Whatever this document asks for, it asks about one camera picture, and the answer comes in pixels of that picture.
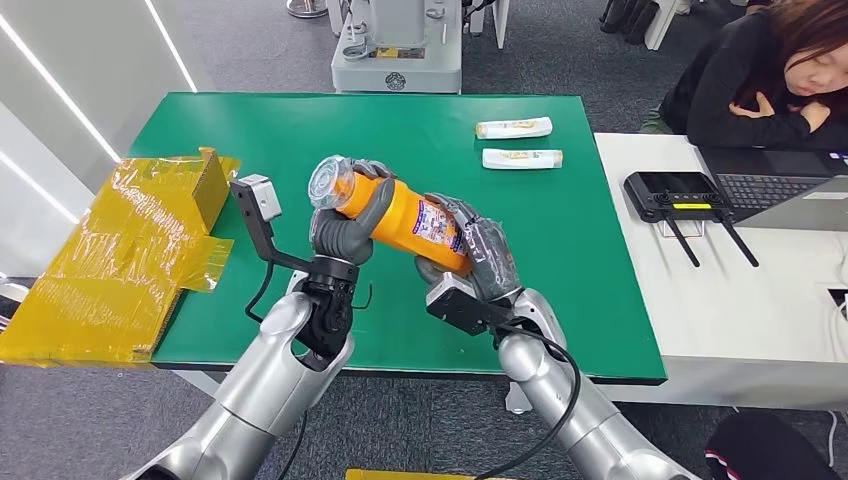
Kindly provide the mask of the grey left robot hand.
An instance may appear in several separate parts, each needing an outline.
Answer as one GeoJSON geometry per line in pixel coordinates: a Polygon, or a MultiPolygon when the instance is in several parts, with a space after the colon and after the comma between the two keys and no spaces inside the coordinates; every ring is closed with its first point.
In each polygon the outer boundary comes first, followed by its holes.
{"type": "Polygon", "coordinates": [[[363,211],[350,219],[332,209],[316,209],[310,221],[309,240],[314,253],[362,265],[373,254],[371,234],[391,204],[397,176],[382,162],[357,159],[353,171],[378,181],[363,211]]]}

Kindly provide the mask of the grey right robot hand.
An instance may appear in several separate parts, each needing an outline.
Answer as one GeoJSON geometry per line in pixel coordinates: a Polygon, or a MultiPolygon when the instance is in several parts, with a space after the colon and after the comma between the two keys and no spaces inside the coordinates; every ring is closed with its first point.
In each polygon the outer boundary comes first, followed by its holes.
{"type": "Polygon", "coordinates": [[[460,228],[470,261],[464,279],[471,283],[478,300],[497,302],[522,289],[512,252],[498,222],[481,215],[462,199],[441,193],[426,193],[425,199],[449,213],[460,228]]]}

